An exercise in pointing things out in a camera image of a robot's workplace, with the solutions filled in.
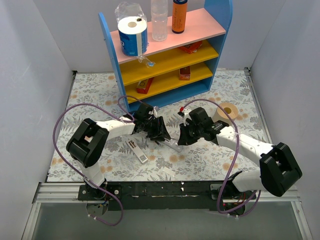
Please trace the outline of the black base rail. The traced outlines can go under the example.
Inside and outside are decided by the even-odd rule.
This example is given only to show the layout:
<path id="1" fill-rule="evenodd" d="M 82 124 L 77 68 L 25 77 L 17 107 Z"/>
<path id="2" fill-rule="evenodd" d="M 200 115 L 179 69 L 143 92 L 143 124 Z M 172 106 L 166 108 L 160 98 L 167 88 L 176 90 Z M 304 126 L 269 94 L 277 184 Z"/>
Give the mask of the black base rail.
<path id="1" fill-rule="evenodd" d="M 201 181 L 113 181 L 102 184 L 111 194 L 115 195 L 124 210 L 175 210 L 175 209 L 207 209 L 217 211 L 217 200 L 222 180 Z M 240 193 L 235 189 L 223 191 L 222 201 L 244 203 L 253 191 Z M 87 183 L 81 185 L 78 191 L 79 201 L 106 201 L 109 211 L 120 211 L 117 201 L 99 189 L 90 187 Z"/>

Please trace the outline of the blue wrapped toilet paper roll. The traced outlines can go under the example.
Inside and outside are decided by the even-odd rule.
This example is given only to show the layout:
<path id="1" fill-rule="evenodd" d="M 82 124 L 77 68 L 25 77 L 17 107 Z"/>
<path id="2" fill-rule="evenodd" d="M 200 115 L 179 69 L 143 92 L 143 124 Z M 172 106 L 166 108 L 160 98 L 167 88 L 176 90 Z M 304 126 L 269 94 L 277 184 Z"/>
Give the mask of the blue wrapped toilet paper roll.
<path id="1" fill-rule="evenodd" d="M 147 51 L 148 22 L 138 3 L 121 2 L 114 11 L 124 55 L 138 57 Z"/>

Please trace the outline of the white battery cover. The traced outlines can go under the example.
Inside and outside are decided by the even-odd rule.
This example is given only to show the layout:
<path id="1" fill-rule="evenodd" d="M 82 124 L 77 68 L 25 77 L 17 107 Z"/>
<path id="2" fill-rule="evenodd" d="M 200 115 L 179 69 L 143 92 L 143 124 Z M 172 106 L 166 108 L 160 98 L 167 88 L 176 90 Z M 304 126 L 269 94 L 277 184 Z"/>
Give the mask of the white battery cover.
<path id="1" fill-rule="evenodd" d="M 171 169 L 169 169 L 169 168 L 167 168 L 167 167 L 164 167 L 164 168 L 162 169 L 162 171 L 163 171 L 164 173 L 170 175 L 171 177 L 174 177 L 174 178 L 176 177 L 176 173 L 175 173 L 173 170 L 171 170 Z"/>

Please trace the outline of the orange box shelf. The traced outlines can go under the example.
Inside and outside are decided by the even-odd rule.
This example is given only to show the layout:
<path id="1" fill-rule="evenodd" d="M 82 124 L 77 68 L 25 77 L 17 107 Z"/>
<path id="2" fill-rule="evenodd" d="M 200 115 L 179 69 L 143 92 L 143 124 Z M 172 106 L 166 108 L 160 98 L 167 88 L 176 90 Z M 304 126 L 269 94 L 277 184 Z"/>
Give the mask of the orange box shelf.
<path id="1" fill-rule="evenodd" d="M 203 41 L 200 40 L 200 41 L 197 41 L 197 42 L 193 42 L 193 43 L 190 43 L 190 44 L 186 44 L 186 45 L 180 46 L 178 48 L 180 50 L 188 53 L 188 54 L 192 54 L 192 53 L 196 53 L 197 50 L 202 46 L 202 44 L 203 44 Z"/>
<path id="2" fill-rule="evenodd" d="M 186 66 L 179 69 L 179 80 L 189 81 L 191 78 L 191 68 Z"/>

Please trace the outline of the orange bottle black cap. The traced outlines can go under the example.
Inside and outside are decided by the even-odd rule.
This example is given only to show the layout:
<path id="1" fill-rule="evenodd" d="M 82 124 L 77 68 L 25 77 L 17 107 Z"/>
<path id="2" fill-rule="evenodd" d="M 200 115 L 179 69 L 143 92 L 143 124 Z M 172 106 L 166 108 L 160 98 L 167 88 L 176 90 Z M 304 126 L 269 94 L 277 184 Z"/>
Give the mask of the orange bottle black cap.
<path id="1" fill-rule="evenodd" d="M 175 34 L 181 34 L 185 30 L 187 15 L 187 0 L 173 0 L 171 29 Z"/>

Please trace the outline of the small plastic wrapper scrap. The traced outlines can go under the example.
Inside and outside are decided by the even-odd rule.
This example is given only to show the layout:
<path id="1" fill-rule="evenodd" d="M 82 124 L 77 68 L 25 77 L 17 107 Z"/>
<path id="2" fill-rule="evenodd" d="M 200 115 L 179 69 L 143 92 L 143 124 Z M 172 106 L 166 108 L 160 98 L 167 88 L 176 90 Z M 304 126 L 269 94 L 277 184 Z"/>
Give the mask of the small plastic wrapper scrap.
<path id="1" fill-rule="evenodd" d="M 145 64 L 145 66 L 146 66 L 147 68 L 154 67 L 155 64 L 156 64 L 155 62 L 149 60 L 149 59 L 148 59 L 147 57 L 145 57 L 144 55 L 137 56 L 136 58 L 137 58 L 137 60 L 138 60 L 138 62 L 139 62 L 140 64 Z"/>

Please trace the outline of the small white display remote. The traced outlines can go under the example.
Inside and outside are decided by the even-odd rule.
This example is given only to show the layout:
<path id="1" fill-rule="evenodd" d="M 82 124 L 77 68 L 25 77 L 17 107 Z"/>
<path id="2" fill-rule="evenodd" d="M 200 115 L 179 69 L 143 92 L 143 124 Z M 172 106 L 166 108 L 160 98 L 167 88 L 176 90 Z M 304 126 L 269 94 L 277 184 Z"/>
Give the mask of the small white display remote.
<path id="1" fill-rule="evenodd" d="M 178 142 L 176 139 L 170 139 L 170 140 L 166 139 L 163 143 L 178 153 L 180 153 L 183 150 L 183 147 L 178 145 Z"/>

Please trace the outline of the long white remote control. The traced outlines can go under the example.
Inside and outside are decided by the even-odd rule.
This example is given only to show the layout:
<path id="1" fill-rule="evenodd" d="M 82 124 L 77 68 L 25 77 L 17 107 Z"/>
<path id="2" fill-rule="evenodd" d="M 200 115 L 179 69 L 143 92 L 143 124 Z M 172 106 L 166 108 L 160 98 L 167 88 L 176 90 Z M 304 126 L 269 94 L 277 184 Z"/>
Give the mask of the long white remote control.
<path id="1" fill-rule="evenodd" d="M 144 164 L 148 161 L 148 157 L 143 153 L 140 147 L 133 140 L 127 140 L 126 144 L 130 147 L 133 153 L 137 156 L 139 161 Z"/>

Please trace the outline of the clear plastic water bottle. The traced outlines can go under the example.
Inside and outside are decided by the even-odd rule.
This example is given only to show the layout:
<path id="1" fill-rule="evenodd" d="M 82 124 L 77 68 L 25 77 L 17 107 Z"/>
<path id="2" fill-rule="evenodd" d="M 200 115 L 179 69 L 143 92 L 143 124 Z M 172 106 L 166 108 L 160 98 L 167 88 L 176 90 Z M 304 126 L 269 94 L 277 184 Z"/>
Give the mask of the clear plastic water bottle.
<path id="1" fill-rule="evenodd" d="M 163 42 L 167 39 L 168 30 L 168 1 L 152 0 L 151 5 L 152 39 Z"/>

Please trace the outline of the orange box middle shelf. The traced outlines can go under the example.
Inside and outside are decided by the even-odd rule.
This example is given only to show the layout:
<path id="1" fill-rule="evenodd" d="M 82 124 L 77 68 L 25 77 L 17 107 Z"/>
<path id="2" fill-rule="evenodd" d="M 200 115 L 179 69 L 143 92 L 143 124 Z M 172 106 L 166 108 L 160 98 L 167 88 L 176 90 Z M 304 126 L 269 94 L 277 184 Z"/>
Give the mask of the orange box middle shelf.
<path id="1" fill-rule="evenodd" d="M 186 66 L 179 69 L 179 80 L 189 81 L 191 78 L 191 68 Z"/>

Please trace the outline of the blue shelf unit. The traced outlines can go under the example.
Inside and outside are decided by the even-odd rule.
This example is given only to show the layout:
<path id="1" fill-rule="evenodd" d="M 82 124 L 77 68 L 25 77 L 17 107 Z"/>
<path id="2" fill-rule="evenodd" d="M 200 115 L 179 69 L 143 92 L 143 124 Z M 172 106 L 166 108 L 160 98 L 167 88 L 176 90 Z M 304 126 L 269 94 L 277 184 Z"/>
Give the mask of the blue shelf unit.
<path id="1" fill-rule="evenodd" d="M 232 22 L 233 3 L 206 0 L 203 8 L 187 12 L 183 33 L 173 33 L 169 25 L 165 41 L 154 41 L 149 33 L 144 55 L 155 62 L 153 67 L 124 55 L 119 33 L 109 30 L 103 13 L 98 17 L 119 92 L 129 96 L 124 105 L 134 111 L 139 100 L 163 107 L 210 90 Z M 179 49 L 198 41 L 202 41 L 202 46 L 192 54 Z M 190 80 L 179 80 L 180 69 L 188 66 Z M 137 93 L 138 82 L 149 78 L 153 81 L 148 93 Z"/>

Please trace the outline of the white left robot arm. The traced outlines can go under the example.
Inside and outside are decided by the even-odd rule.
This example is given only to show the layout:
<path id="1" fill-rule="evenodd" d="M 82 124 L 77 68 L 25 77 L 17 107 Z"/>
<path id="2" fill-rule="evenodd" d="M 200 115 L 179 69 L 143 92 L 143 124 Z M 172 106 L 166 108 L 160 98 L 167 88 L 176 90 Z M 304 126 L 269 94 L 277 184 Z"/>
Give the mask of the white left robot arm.
<path id="1" fill-rule="evenodd" d="M 95 200 L 106 196 L 106 181 L 99 166 L 99 159 L 108 140 L 146 132 L 151 141 L 171 139 L 162 116 L 154 107 L 141 103 L 138 110 L 117 117 L 115 120 L 94 121 L 86 118 L 66 145 L 66 150 L 79 165 L 84 181 L 90 185 L 89 194 Z"/>

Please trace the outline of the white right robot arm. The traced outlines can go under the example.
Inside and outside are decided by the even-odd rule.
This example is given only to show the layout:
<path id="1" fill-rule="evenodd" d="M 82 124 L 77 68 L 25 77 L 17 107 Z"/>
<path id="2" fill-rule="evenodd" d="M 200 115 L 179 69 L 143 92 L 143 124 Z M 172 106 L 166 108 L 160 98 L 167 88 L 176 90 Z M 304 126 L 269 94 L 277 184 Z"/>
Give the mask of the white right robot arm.
<path id="1" fill-rule="evenodd" d="M 184 122 L 179 125 L 179 146 L 189 146 L 203 138 L 248 158 L 259 166 L 255 171 L 239 171 L 228 177 L 223 196 L 237 199 L 246 191 L 267 191 L 281 197 L 303 175 L 291 149 L 284 143 L 260 142 L 237 134 L 228 123 L 214 122 L 204 108 L 178 112 Z"/>

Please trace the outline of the red box lower shelf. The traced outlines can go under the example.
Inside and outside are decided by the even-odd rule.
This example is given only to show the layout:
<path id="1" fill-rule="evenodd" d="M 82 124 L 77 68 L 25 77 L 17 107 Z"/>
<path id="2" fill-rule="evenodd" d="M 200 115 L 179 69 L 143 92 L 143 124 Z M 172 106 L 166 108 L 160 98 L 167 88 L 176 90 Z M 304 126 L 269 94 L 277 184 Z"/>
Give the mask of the red box lower shelf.
<path id="1" fill-rule="evenodd" d="M 138 82 L 136 86 L 136 92 L 138 94 L 147 94 L 149 92 L 150 86 L 153 82 L 153 77 Z"/>

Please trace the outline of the floral table mat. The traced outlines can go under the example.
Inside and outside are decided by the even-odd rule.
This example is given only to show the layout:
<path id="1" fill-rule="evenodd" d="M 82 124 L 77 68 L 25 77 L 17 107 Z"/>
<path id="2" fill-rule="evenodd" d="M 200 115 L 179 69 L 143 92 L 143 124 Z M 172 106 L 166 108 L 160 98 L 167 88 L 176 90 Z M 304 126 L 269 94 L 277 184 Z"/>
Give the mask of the floral table mat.
<path id="1" fill-rule="evenodd" d="M 77 173 L 78 166 L 68 166 L 71 161 L 66 145 L 82 120 L 90 118 L 95 121 L 110 120 L 112 115 L 122 116 L 118 107 L 120 92 L 114 74 L 77 74 L 67 103 L 69 112 L 64 116 L 57 139 L 58 151 L 53 155 L 48 171 L 48 182 L 81 182 Z M 238 109 L 235 123 L 241 134 L 250 136 L 260 142 L 269 142 L 270 138 L 262 122 L 260 112 L 256 109 L 256 99 L 252 94 L 252 84 L 242 70 L 216 71 L 209 91 L 195 97 L 167 105 L 159 110 L 166 128 L 172 138 L 180 135 L 178 116 L 179 108 L 187 105 L 190 109 L 203 107 L 208 115 L 213 116 L 217 105 L 232 103 Z M 132 140 L 147 156 L 142 164 L 127 145 Z M 228 169 L 234 172 L 255 171 L 259 167 L 242 155 L 235 156 L 226 147 L 199 140 L 191 146 L 185 146 L 177 152 L 167 145 L 146 138 L 143 132 L 121 136 L 109 140 L 99 159 L 99 166 L 108 181 L 168 181 L 168 180 L 222 180 Z M 163 168 L 175 172 L 172 177 Z"/>

